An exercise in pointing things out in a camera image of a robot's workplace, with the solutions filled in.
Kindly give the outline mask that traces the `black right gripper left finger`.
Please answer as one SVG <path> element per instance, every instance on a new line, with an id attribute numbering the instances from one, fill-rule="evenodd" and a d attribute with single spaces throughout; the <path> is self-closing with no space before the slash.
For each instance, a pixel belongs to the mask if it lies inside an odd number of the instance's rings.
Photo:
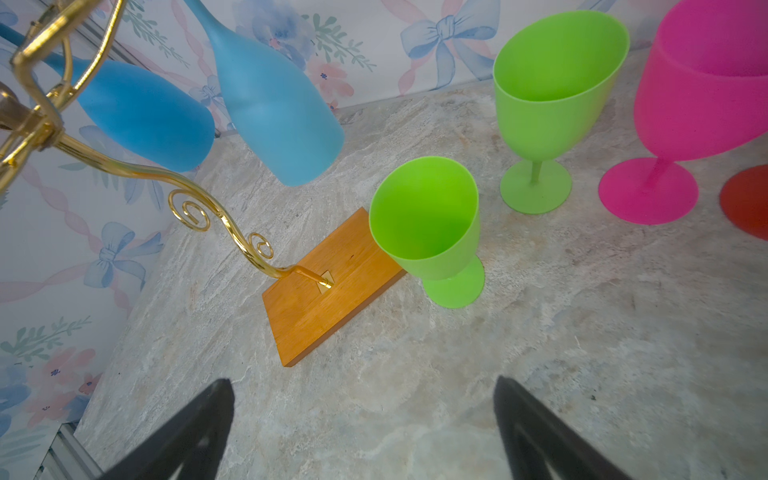
<path id="1" fill-rule="evenodd" d="M 231 381 L 214 381 L 102 477 L 214 479 L 226 449 L 234 403 Z"/>

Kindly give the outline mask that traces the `red wine glass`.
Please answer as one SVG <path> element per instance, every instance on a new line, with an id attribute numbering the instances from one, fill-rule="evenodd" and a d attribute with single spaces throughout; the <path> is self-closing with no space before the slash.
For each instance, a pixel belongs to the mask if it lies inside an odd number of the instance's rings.
<path id="1" fill-rule="evenodd" d="M 767 240 L 767 165 L 743 170 L 723 186 L 719 202 L 727 219 L 740 230 Z"/>

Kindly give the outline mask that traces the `green wine glass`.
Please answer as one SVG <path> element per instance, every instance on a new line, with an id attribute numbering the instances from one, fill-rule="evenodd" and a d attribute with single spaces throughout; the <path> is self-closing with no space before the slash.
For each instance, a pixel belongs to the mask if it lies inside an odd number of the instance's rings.
<path id="1" fill-rule="evenodd" d="M 500 183 L 511 209 L 543 214 L 566 201 L 572 180 L 556 160 L 597 121 L 629 48 L 624 24 L 592 10 L 545 17 L 503 46 L 493 81 L 501 136 L 520 159 Z"/>
<path id="2" fill-rule="evenodd" d="M 481 295 L 479 190 L 459 162 L 427 156 L 393 170 L 373 195 L 369 228 L 377 245 L 419 278 L 437 305 L 463 308 Z"/>

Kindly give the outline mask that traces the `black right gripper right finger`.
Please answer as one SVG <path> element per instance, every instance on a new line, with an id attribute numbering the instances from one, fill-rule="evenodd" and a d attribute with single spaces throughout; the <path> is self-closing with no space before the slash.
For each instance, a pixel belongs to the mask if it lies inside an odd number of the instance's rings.
<path id="1" fill-rule="evenodd" d="M 514 479 L 630 477 L 512 378 L 497 378 L 493 406 Z"/>

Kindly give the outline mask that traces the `pink wine glass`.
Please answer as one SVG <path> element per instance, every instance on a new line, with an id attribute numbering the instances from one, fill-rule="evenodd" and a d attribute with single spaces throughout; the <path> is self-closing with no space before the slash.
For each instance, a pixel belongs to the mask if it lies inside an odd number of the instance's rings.
<path id="1" fill-rule="evenodd" d="M 634 125 L 652 155 L 603 175 L 603 206 L 641 225 L 684 217 L 699 188 L 682 162 L 727 152 L 767 131 L 766 2 L 680 1 L 672 7 L 642 73 Z"/>

